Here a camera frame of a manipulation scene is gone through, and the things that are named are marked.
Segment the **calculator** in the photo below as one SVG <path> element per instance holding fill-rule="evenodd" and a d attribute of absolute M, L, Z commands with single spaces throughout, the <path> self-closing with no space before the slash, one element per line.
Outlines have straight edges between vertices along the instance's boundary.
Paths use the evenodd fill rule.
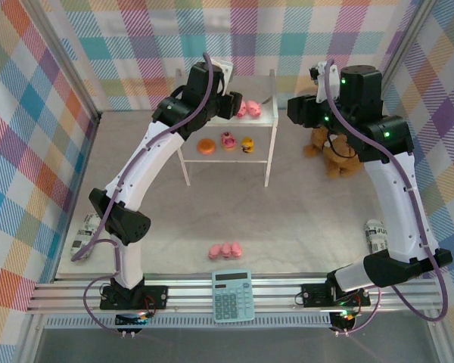
<path fill-rule="evenodd" d="M 235 269 L 212 273 L 213 320 L 233 323 L 254 319 L 250 271 Z"/>

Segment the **white can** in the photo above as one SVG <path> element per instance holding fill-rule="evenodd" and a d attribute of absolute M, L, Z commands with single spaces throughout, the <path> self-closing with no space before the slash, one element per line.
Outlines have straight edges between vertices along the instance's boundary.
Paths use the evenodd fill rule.
<path fill-rule="evenodd" d="M 383 222 L 377 219 L 366 222 L 365 236 L 371 253 L 387 249 L 387 229 Z"/>
<path fill-rule="evenodd" d="M 82 227 L 77 231 L 76 236 L 73 241 L 73 245 L 70 248 L 70 256 L 74 256 L 76 253 L 79 252 L 81 248 L 83 248 L 94 236 L 94 233 L 98 230 L 99 223 L 101 223 L 101 218 L 99 215 L 94 214 L 87 214 L 84 218 L 84 223 Z M 87 259 L 89 254 L 91 254 L 92 248 L 90 248 L 81 259 Z"/>

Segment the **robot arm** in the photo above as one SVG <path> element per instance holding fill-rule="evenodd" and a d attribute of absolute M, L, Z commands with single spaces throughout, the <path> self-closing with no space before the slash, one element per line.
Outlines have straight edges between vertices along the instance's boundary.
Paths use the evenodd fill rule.
<path fill-rule="evenodd" d="M 321 62 L 310 70 L 311 77 L 319 86 L 326 84 L 325 67 L 326 62 Z M 332 295 L 337 299 L 363 287 L 400 284 L 433 270 L 427 248 L 439 267 L 450 264 L 452 255 L 450 251 L 439 248 L 425 214 L 421 213 L 419 222 L 416 218 L 412 198 L 419 210 L 423 211 L 423 207 L 415 181 L 414 145 L 409 126 L 401 117 L 382 114 L 381 73 L 372 66 L 351 66 L 341 70 L 340 81 L 336 68 L 332 66 L 329 70 L 329 85 L 334 100 L 330 100 L 331 105 L 326 88 L 322 87 L 317 96 L 290 99 L 288 116 L 293 123 L 307 128 L 324 126 L 330 132 L 347 135 L 348 144 L 358 153 L 373 181 L 388 234 L 387 250 L 328 274 Z M 401 165 L 410 179 L 411 190 L 406 189 L 394 162 L 379 149 L 349 132 L 338 121 L 340 115 L 335 117 L 332 107 L 365 139 L 376 141 L 395 156 L 395 162 Z M 427 245 L 422 241 L 420 228 L 424 229 Z"/>
<path fill-rule="evenodd" d="M 187 84 L 160 102 L 145 137 L 123 170 L 105 190 L 95 188 L 89 195 L 101 218 L 113 199 L 104 227 L 119 246 L 121 269 L 111 283 L 114 288 L 123 292 L 126 299 L 128 292 L 141 285 L 143 280 L 141 245 L 137 242 L 148 233 L 151 221 L 138 212 L 138 209 L 146 190 L 165 162 L 192 132 L 201 129 L 214 116 L 230 119 L 241 106 L 242 95 L 235 92 L 226 93 L 232 76 L 232 64 L 212 63 L 213 83 L 210 94 L 207 94 L 208 66 L 199 62 L 191 68 Z M 185 123 L 184 120 L 190 115 L 193 116 L 194 110 L 206 99 L 207 102 L 200 112 L 195 111 L 196 116 Z M 174 132 L 168 132 L 173 126 L 179 127 Z"/>

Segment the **orange donut toy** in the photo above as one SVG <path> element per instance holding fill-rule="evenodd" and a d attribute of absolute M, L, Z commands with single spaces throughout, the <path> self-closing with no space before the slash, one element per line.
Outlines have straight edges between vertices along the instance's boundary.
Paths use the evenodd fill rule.
<path fill-rule="evenodd" d="M 203 138 L 198 142 L 197 150 L 203 155 L 213 154 L 215 151 L 215 142 L 209 138 Z"/>

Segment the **pink toy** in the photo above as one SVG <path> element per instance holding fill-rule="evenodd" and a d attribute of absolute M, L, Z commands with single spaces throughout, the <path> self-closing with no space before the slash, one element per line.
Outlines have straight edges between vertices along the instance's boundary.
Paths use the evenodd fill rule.
<path fill-rule="evenodd" d="M 245 115 L 246 112 L 247 112 L 247 106 L 246 106 L 244 100 L 242 100 L 241 108 L 239 108 L 239 112 L 237 112 L 237 117 L 242 117 L 243 115 Z"/>
<path fill-rule="evenodd" d="M 260 104 L 255 101 L 247 101 L 247 112 L 253 117 L 260 116 Z"/>
<path fill-rule="evenodd" d="M 240 257 L 242 256 L 242 247 L 241 245 L 239 244 L 239 242 L 234 242 L 232 244 L 232 255 L 234 257 Z"/>
<path fill-rule="evenodd" d="M 219 244 L 214 244 L 209 250 L 209 258 L 216 259 L 217 257 L 220 256 L 221 252 L 222 252 L 222 247 Z"/>
<path fill-rule="evenodd" d="M 224 243 L 222 245 L 222 256 L 224 256 L 224 258 L 227 259 L 230 257 L 231 254 L 232 254 L 232 251 L 230 248 L 230 244 Z"/>
<path fill-rule="evenodd" d="M 237 140 L 230 132 L 224 132 L 220 137 L 220 142 L 226 150 L 232 150 L 237 145 Z"/>

